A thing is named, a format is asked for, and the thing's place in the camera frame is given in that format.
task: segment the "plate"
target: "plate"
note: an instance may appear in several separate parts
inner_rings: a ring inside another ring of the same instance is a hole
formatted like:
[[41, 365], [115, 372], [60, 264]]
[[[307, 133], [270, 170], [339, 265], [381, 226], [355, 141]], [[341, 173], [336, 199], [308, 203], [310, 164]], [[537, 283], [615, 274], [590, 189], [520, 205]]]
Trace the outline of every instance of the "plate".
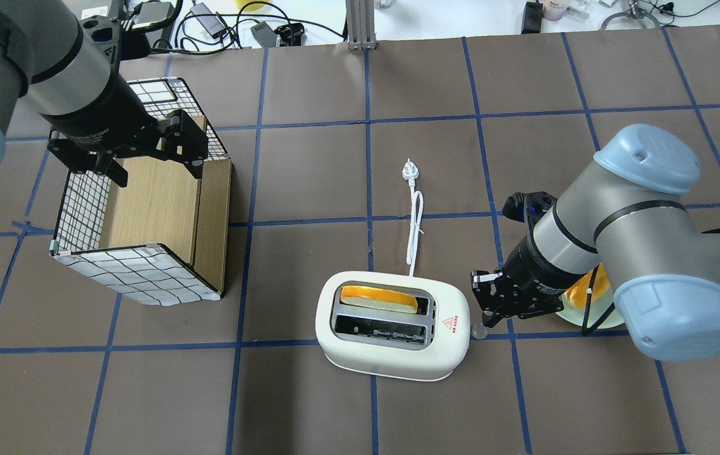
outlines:
[[[606, 311], [606, 309], [610, 306], [610, 303], [613, 302], [613, 291], [612, 288], [608, 289], [604, 294], [602, 294], [599, 299], [596, 299], [592, 302], [590, 302], [590, 315], [587, 318], [587, 326], [590, 327], [593, 325], [596, 320], [599, 319], [599, 317], [602, 316], [602, 314]], [[570, 322], [571, 324], [582, 327], [582, 320], [585, 319], [585, 309], [578, 309], [574, 307], [570, 301], [565, 297], [564, 294], [559, 296], [559, 299], [562, 300], [562, 304], [564, 305], [564, 310], [560, 311], [559, 313], [556, 313], [557, 316], [561, 317], [562, 319], [567, 320], [567, 322]], [[599, 326], [600, 329], [611, 329], [613, 327], [616, 327], [618, 325], [623, 324], [623, 317], [618, 313], [617, 309], [613, 310], [613, 312], [606, 318], [606, 320], [602, 323], [602, 325]]]

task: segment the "power cord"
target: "power cord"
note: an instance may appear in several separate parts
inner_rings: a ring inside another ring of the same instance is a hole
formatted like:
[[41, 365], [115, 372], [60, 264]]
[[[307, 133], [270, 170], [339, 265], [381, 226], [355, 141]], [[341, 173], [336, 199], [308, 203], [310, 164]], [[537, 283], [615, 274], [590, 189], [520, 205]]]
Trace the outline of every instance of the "power cord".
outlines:
[[[281, 12], [281, 16], [279, 15], [262, 15], [262, 14], [244, 14], [244, 9], [247, 8], [247, 6], [253, 5], [253, 4], [262, 4], [262, 5], [269, 5], [272, 6], [275, 9], [278, 9], [279, 12]], [[189, 37], [186, 33], [185, 25], [186, 21], [192, 20], [192, 18], [200, 18], [200, 17], [216, 17], [218, 20], [221, 21], [221, 23], [224, 24], [226, 27], [226, 33], [221, 35], [220, 40], [216, 42], [209, 42], [205, 40], [201, 40], [199, 38]], [[233, 24], [232, 27], [230, 27], [225, 17], [235, 17], [236, 23]], [[345, 40], [345, 37], [340, 34], [337, 31], [334, 31], [334, 29], [331, 29], [321, 23], [312, 22], [310, 20], [302, 20], [301, 18], [290, 18], [287, 15], [287, 12], [285, 12], [283, 9], [279, 8], [279, 6], [276, 6], [272, 3], [268, 2], [249, 2], [246, 3], [244, 6], [242, 6], [241, 9], [239, 9], [239, 12], [236, 14], [221, 14], [218, 12], [210, 13], [210, 14], [193, 14], [188, 13], [186, 14], [180, 22], [177, 24], [176, 31], [174, 33], [174, 47], [172, 49], [152, 49], [152, 54], [169, 54], [170, 52], [175, 52], [175, 54], [183, 54], [183, 55], [213, 55], [213, 54], [219, 54], [219, 52], [222, 52], [226, 49], [230, 49], [231, 47], [235, 46], [236, 48], [243, 49], [241, 46], [241, 40], [239, 40], [239, 31], [238, 27], [240, 24], [245, 22], [255, 22], [258, 23], [259, 21], [256, 20], [256, 18], [276, 18], [277, 20], [285, 20], [287, 23], [293, 23], [293, 22], [300, 22], [300, 23], [308, 23], [310, 25], [323, 28], [324, 30], [327, 30], [328, 32], [333, 33], [334, 35], [337, 35], [337, 37], [340, 37], [340, 39]], [[224, 43], [224, 40], [229, 38], [229, 42], [226, 44]], [[184, 42], [188, 41], [189, 43], [194, 44], [195, 50], [189, 50], [186, 49], [186, 47], [183, 45]], [[218, 49], [212, 49], [209, 51], [200, 51], [200, 47], [196, 44], [207, 44], [208, 46], [214, 46], [216, 44], [220, 44], [221, 48]]]
[[664, 25], [671, 25], [672, 23], [674, 23], [675, 18], [694, 17], [695, 15], [700, 14], [701, 12], [705, 11], [706, 9], [711, 8], [711, 6], [716, 5], [716, 3], [720, 3], [720, 0], [715, 0], [714, 3], [711, 3], [710, 5], [706, 6], [705, 8], [700, 9], [700, 11], [689, 14], [689, 15], [676, 15], [674, 13], [674, 3], [673, 2], [668, 2], [663, 5], [659, 5], [659, 6], [657, 3], [657, 0], [655, 0], [655, 3], [649, 2], [649, 0], [640, 0], [640, 2], [646, 3], [649, 6], [651, 6], [652, 11], [657, 11], [658, 14], [671, 16], [671, 21], [669, 21], [669, 23], [664, 24]]
[[610, 317], [610, 314], [615, 309], [615, 302], [610, 303], [610, 306], [604, 311], [602, 316], [599, 317], [599, 319], [596, 320], [596, 322], [593, 323], [590, 327], [587, 326], [588, 320], [590, 320], [590, 301], [593, 300], [593, 287], [596, 284], [596, 274], [599, 273], [599, 266], [596, 265], [596, 268], [593, 269], [593, 274], [590, 276], [590, 284], [587, 286], [587, 300], [585, 300], [585, 316], [582, 318], [582, 336], [586, 337], [590, 335], [591, 333], [595, 332], [597, 328], [599, 328], [605, 320]]
[[408, 256], [406, 262], [410, 266], [410, 276], [415, 272], [415, 257], [418, 254], [418, 234], [424, 234], [421, 231], [421, 215], [424, 213], [424, 196], [421, 191], [415, 189], [415, 179], [418, 178], [418, 167], [410, 161], [405, 163], [402, 169], [402, 178], [408, 181], [411, 190], [411, 226], [408, 235]]

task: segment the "white desk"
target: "white desk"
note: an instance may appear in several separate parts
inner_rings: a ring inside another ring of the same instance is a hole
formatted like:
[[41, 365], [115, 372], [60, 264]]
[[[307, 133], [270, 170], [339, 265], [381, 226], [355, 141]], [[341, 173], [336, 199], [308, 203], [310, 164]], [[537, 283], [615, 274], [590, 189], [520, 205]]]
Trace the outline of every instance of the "white desk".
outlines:
[[[713, 0], [680, 0], [675, 3], [675, 13], [692, 14]], [[206, 0], [211, 11], [223, 14], [238, 12], [233, 0]], [[343, 31], [345, 22], [345, 0], [274, 0], [291, 18], [302, 18]], [[520, 32], [522, 10], [525, 0], [394, 0], [388, 9], [375, 11], [375, 28], [377, 40], [424, 40], [431, 38], [477, 37], [478, 35], [514, 35]], [[181, 17], [192, 7], [186, 0]], [[588, 20], [565, 15], [558, 22], [542, 21], [543, 32], [579, 32], [597, 30], [602, 21], [611, 14], [626, 8], [626, 0], [619, 0], [612, 8], [607, 8], [599, 0], [591, 0], [587, 12]], [[255, 14], [274, 14], [279, 12], [270, 6], [263, 6]], [[666, 23], [671, 17], [657, 15], [661, 22]], [[230, 24], [235, 18], [227, 18]], [[259, 18], [275, 28], [284, 23], [273, 18]], [[639, 28], [635, 21], [614, 20], [610, 28]], [[692, 18], [676, 18], [674, 25], [681, 27], [709, 25], [720, 23], [720, 3]], [[195, 20], [188, 20], [186, 29], [192, 37], [207, 37]], [[333, 44], [341, 40], [316, 26], [305, 25], [304, 44]], [[250, 33], [250, 23], [241, 24], [239, 28], [241, 43], [245, 47], [258, 47]]]

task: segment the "gray robot arm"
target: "gray robot arm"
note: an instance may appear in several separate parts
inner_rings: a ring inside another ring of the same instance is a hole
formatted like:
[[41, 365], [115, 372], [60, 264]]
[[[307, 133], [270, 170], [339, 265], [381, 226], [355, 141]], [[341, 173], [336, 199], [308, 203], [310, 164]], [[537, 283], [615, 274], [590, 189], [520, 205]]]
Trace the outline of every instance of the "gray robot arm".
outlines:
[[58, 131], [48, 149], [71, 172], [126, 186], [114, 158], [149, 155], [182, 163], [200, 178], [205, 133], [181, 110], [161, 120], [148, 115], [118, 73], [126, 52], [125, 58], [149, 53], [145, 30], [125, 32], [115, 15], [79, 21], [60, 0], [0, 0], [0, 161], [16, 99], [27, 94]]
[[[658, 360], [720, 355], [720, 233], [700, 233], [680, 204], [699, 176], [680, 139], [645, 124], [623, 129], [501, 269], [473, 273], [484, 323], [497, 322], [496, 309], [556, 311], [556, 298], [602, 262], [637, 348]], [[504, 305], [504, 294], [520, 301]]]

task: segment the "table surface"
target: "table surface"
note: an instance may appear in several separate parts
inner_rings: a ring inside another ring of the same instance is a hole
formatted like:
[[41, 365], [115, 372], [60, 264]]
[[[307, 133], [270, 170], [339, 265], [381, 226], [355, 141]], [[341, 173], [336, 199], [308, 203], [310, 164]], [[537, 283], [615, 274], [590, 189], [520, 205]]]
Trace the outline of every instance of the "table surface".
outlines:
[[[713, 0], [691, 0], [676, 3], [675, 13], [678, 15], [693, 14], [710, 5]], [[235, 14], [238, 8], [233, 0], [206, 0], [204, 2], [211, 11], [222, 14]], [[321, 23], [337, 32], [342, 32], [345, 21], [345, 0], [318, 0], [317, 2], [301, 2], [296, 0], [273, 0], [290, 18], [310, 20]], [[485, 35], [516, 35], [522, 25], [522, 11], [525, 0], [464, 0], [448, 2], [446, 0], [394, 0], [388, 9], [377, 9], [374, 20], [377, 40], [426, 40], [431, 38], [484, 37]], [[640, 3], [649, 8], [649, 3]], [[181, 14], [185, 15], [192, 7], [192, 2], [183, 5]], [[626, 0], [619, 0], [612, 8], [607, 8], [599, 0], [590, 0], [586, 12], [590, 18], [565, 15], [557, 22], [542, 21], [543, 32], [584, 32], [597, 30], [609, 15], [626, 9]], [[271, 6], [263, 6], [255, 14], [279, 14]], [[671, 17], [657, 15], [661, 23], [668, 23]], [[283, 20], [261, 18], [275, 28]], [[675, 18], [674, 25], [690, 27], [696, 25], [720, 24], [720, 3], [712, 6], [691, 18]], [[339, 43], [340, 38], [315, 26], [306, 26], [304, 44]], [[640, 28], [637, 21], [613, 20], [610, 29]], [[192, 37], [204, 37], [204, 30], [196, 21], [189, 20], [186, 31]], [[243, 46], [258, 47], [258, 43], [250, 34], [250, 25], [240, 27]]]
[[694, 150], [681, 201], [720, 228], [720, 26], [383, 44], [122, 64], [183, 78], [231, 156], [218, 302], [141, 305], [49, 257], [66, 170], [18, 105], [0, 166], [0, 454], [720, 455], [720, 357], [655, 362], [623, 326], [514, 318], [431, 384], [337, 368], [314, 333], [328, 277], [408, 270], [406, 159], [424, 193], [415, 274], [464, 292], [476, 320], [469, 272], [525, 236], [505, 198], [559, 196], [627, 124]]

